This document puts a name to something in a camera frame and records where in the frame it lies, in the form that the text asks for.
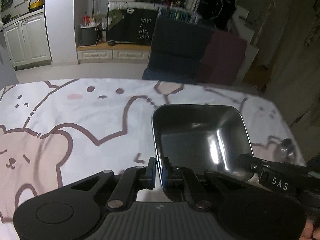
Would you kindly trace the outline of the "person right hand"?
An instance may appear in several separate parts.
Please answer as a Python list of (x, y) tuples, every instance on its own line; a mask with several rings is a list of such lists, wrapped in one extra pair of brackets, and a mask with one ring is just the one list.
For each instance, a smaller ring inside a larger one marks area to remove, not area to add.
[(320, 240), (320, 228), (315, 228), (313, 221), (307, 220), (299, 240)]

